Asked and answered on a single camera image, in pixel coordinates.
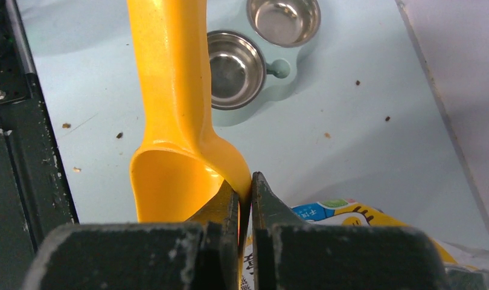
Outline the pet food bag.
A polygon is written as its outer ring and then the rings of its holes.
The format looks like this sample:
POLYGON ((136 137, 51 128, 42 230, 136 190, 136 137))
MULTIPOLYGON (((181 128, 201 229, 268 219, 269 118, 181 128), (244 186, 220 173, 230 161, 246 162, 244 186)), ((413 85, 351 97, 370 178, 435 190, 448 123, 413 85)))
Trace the pet food bag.
POLYGON ((429 238, 373 207, 254 196, 240 289, 489 289, 489 252, 429 238))

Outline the yellow plastic scoop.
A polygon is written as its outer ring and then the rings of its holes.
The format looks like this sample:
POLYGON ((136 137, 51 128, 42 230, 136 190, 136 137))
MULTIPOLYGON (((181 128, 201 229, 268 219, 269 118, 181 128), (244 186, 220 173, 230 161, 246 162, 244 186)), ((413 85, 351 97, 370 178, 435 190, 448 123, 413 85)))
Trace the yellow plastic scoop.
POLYGON ((144 136, 129 174, 139 222, 183 222, 227 183, 238 194, 239 247, 251 173, 213 127, 205 1, 129 1, 144 136))

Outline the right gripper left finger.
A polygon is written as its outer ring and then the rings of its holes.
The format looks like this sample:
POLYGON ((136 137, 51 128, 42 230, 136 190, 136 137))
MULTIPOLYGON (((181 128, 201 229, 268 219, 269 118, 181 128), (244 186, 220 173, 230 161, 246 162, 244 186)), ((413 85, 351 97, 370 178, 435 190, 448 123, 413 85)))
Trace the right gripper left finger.
POLYGON ((227 182, 187 221, 66 224, 46 237, 24 289, 237 289, 238 195, 227 182))

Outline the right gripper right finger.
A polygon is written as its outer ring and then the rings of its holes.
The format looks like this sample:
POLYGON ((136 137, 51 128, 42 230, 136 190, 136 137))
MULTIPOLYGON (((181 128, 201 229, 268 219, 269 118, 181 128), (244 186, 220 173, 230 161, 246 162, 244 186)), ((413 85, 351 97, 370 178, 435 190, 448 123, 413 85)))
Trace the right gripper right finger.
POLYGON ((257 289, 449 289, 430 239, 412 227, 315 225, 252 175, 257 289))

